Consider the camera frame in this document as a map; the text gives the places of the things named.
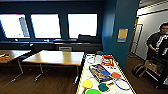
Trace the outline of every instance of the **desk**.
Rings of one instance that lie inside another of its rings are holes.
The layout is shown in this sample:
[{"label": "desk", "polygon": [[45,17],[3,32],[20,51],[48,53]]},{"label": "desk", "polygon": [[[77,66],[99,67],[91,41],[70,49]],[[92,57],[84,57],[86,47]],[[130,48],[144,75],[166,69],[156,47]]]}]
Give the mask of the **desk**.
[{"label": "desk", "polygon": [[82,58],[84,52],[62,52],[62,51],[41,51],[35,55],[30,56],[29,58],[23,60],[26,63],[39,63],[41,68],[41,74],[43,74],[43,69],[41,64],[54,64],[54,65],[70,65],[77,66],[77,77],[78,79],[78,66],[81,66]]},{"label": "desk", "polygon": [[[83,71],[82,71],[82,74],[81,74],[81,78],[80,78],[80,82],[79,82],[76,94],[82,94],[82,92],[84,90],[84,88],[82,87],[82,83],[85,80],[87,80],[87,79],[89,79],[93,83],[93,86],[92,86],[91,89],[96,89],[96,90],[100,91],[98,89],[99,82],[91,74],[91,72],[89,70],[89,66],[90,65],[101,64],[101,62],[102,62],[102,56],[96,55],[95,59],[93,59],[94,63],[92,63],[92,64],[88,63],[88,62],[93,62],[90,58],[91,58],[91,55],[90,56],[88,56],[88,55],[86,56],[86,60],[85,60],[85,63],[84,63]],[[109,71],[110,73],[116,72],[116,73],[118,73],[118,74],[121,75],[121,78],[123,78],[126,81],[128,81],[126,79],[126,77],[124,76],[123,72],[121,71],[120,67],[118,66],[118,63],[114,59],[113,59],[113,62],[114,62],[114,67],[109,67],[109,66],[104,66],[104,65],[102,65],[102,66],[107,71]],[[113,85],[110,86],[110,91],[108,91],[108,92],[101,92],[101,94],[134,94],[134,93],[135,93],[135,91],[133,90],[133,88],[131,87],[131,85],[130,85],[130,89],[129,90],[122,90],[119,87],[117,87],[116,84],[113,84]]]},{"label": "desk", "polygon": [[14,59],[17,59],[21,74],[16,76],[11,82],[15,81],[19,76],[21,76],[23,74],[23,69],[20,65],[20,61],[19,61],[18,57],[23,54],[26,54],[28,52],[29,52],[29,50],[0,50],[0,54],[8,54],[9,55],[9,59],[0,60],[0,63],[8,63]]}]

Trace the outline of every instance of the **white wall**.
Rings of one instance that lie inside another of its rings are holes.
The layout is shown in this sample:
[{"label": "white wall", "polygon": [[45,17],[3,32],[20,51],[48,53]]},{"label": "white wall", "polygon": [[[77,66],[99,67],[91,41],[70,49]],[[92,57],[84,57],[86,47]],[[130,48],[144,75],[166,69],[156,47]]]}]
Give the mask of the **white wall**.
[{"label": "white wall", "polygon": [[[159,31],[159,26],[162,23],[168,22],[168,0],[164,1],[164,3],[162,2],[160,5],[153,5],[153,6],[148,6],[148,7],[139,9],[137,12],[137,16],[139,17],[138,24],[143,24],[143,27],[142,27],[142,33],[138,42],[137,50],[136,52],[134,51],[136,45],[133,44],[131,52],[133,53],[135,52],[136,55],[138,55],[142,59],[145,59],[147,49],[148,49],[146,45],[146,40],[151,34]],[[139,34],[139,30],[136,30],[136,31],[137,32],[135,33],[134,41],[137,40],[137,37],[138,37],[137,35]]]}]

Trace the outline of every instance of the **cable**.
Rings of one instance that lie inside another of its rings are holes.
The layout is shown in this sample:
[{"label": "cable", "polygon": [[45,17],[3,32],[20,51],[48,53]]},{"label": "cable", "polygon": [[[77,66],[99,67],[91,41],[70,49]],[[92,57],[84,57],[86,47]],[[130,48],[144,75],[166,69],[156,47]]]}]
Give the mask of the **cable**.
[{"label": "cable", "polygon": [[[119,81],[119,80],[122,80],[122,81],[124,81],[124,82],[126,82],[127,83],[127,85],[129,86],[129,88],[122,88],[122,87],[120,87],[117,83],[116,83],[116,81]],[[122,90],[129,90],[130,89],[130,85],[129,85],[129,83],[126,81],[126,80],[124,80],[124,79],[121,79],[121,78],[119,78],[119,79],[116,79],[115,81],[115,84],[117,85],[117,87],[119,87],[120,89],[122,89]]]}]

